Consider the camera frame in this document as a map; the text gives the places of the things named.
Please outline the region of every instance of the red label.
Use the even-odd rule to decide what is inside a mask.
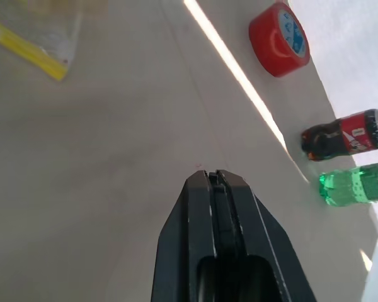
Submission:
[[[375,149],[365,127],[364,112],[342,118],[340,125],[349,154]]]

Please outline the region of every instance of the tape roll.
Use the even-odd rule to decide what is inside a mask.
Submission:
[[[249,39],[262,66],[275,77],[307,65],[311,57],[305,32],[284,3],[273,4],[250,23]]]

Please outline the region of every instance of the green bottle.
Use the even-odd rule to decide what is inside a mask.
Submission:
[[[321,174],[319,193],[331,206],[378,201],[378,164]]]

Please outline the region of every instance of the white wall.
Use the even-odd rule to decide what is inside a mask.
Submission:
[[[378,109],[378,0],[290,0],[337,117]],[[354,156],[378,162],[378,150]],[[374,205],[378,217],[378,205]],[[378,243],[363,301],[378,302]]]

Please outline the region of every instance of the yellow strip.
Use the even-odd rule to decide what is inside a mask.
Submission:
[[[67,67],[47,55],[42,49],[22,39],[0,24],[0,45],[6,47],[20,57],[39,66],[48,75],[61,81],[67,74]]]

